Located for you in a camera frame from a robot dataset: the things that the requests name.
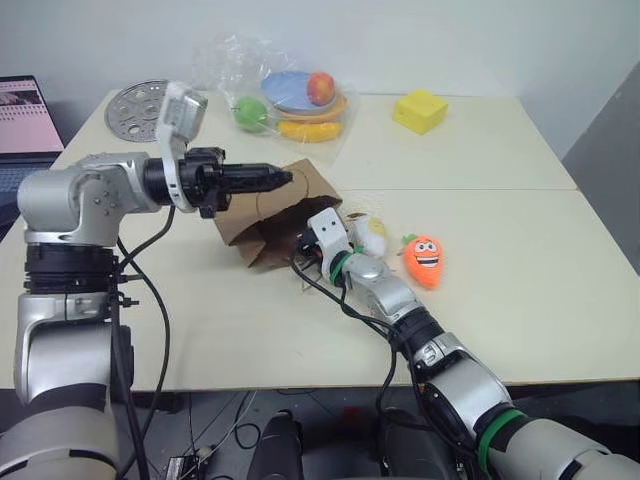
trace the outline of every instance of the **brown paper bag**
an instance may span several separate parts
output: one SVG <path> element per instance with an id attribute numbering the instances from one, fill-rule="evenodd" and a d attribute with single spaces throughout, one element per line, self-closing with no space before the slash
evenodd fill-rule
<path id="1" fill-rule="evenodd" d="M 309 160 L 284 169 L 293 174 L 292 182 L 272 192 L 234 195 L 229 210 L 216 215 L 222 240 L 238 247 L 248 267 L 286 266 L 309 217 L 342 203 Z"/>

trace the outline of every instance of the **blue plate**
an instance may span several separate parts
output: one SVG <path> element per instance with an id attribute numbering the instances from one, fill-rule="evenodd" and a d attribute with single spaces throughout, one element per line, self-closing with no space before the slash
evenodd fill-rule
<path id="1" fill-rule="evenodd" d="M 316 115 L 331 108 L 336 96 L 326 105 L 311 103 L 307 95 L 307 83 L 310 73 L 278 72 L 272 73 L 262 81 L 264 96 L 280 110 L 297 115 Z"/>

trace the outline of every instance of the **laptop screen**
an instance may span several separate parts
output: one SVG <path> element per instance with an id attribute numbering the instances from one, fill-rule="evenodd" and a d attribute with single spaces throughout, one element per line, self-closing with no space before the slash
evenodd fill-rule
<path id="1" fill-rule="evenodd" d="M 35 79 L 0 78 L 0 155 L 63 149 Z"/>

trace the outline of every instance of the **green ring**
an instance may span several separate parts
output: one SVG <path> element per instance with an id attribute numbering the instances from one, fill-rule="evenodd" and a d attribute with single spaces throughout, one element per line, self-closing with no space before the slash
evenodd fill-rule
<path id="1" fill-rule="evenodd" d="M 349 260 L 349 257 L 351 257 L 354 253 L 362 253 L 363 250 L 364 250 L 363 247 L 356 247 L 353 249 L 353 253 L 349 253 L 348 255 L 345 255 L 340 259 L 340 261 L 336 265 L 336 268 L 334 268 L 333 272 L 331 272 L 331 276 L 329 277 L 329 281 L 331 282 L 331 285 L 336 284 L 336 279 L 338 278 L 338 275 L 342 270 L 342 266 L 344 265 L 344 262 Z"/>
<path id="2" fill-rule="evenodd" d="M 482 471 L 486 473 L 489 478 L 491 478 L 491 474 L 489 473 L 489 447 L 491 446 L 491 441 L 507 423 L 514 418 L 524 416 L 524 413 L 520 410 L 507 410 L 501 415 L 498 415 L 482 434 L 482 438 L 478 445 L 478 463 L 480 464 Z"/>

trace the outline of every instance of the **green apple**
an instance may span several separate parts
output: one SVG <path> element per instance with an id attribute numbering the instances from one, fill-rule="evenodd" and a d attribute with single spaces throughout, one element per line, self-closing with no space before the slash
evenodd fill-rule
<path id="1" fill-rule="evenodd" d="M 267 107 L 253 97 L 242 97 L 233 108 L 233 116 L 242 128 L 260 133 L 267 127 Z"/>

